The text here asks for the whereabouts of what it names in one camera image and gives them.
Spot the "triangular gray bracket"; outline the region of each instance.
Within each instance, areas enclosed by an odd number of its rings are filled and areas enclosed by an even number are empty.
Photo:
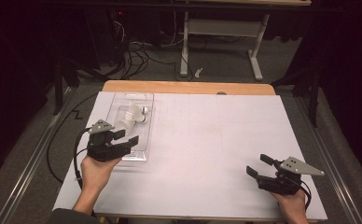
[[[320,171],[311,165],[300,161],[294,157],[289,157],[283,163],[281,168],[297,175],[324,175],[324,171]]]
[[[88,130],[88,133],[102,133],[111,129],[114,129],[114,126],[102,119],[99,119],[91,126],[91,128]]]

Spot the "transparent tray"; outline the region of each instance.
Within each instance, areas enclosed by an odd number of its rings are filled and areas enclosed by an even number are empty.
[[[154,110],[153,103],[154,94],[152,93],[116,92],[114,95],[114,99],[106,119],[108,123],[115,126],[115,129],[112,130],[113,132],[116,132],[118,129],[120,129],[119,123],[125,120],[125,118],[128,116],[127,113],[128,110],[130,111],[131,106],[137,105],[140,109],[142,109],[141,114],[138,116],[145,117],[144,122],[135,122],[132,127],[127,130],[125,137],[120,138],[117,141],[113,140],[111,142],[112,144],[119,144],[122,142],[127,142],[136,135],[139,136],[138,145],[132,147],[131,154],[124,156],[122,159],[123,161],[147,161],[149,134]]]

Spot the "forearm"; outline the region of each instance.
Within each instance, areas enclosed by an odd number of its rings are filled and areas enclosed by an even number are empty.
[[[83,189],[73,210],[90,215],[99,195],[100,191],[96,189]]]

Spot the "clear plastic container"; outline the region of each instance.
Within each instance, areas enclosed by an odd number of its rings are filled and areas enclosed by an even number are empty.
[[[124,161],[147,161],[153,104],[152,93],[115,93],[106,121],[115,126],[113,132],[126,130],[126,136],[111,143],[119,144],[127,142],[136,135],[139,136],[138,145],[132,147],[131,154],[123,157]]]

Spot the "person's left hand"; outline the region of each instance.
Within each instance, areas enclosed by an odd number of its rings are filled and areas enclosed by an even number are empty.
[[[100,162],[86,156],[81,163],[82,189],[101,192],[108,183],[112,170],[121,160],[122,158],[117,158],[112,161]]]

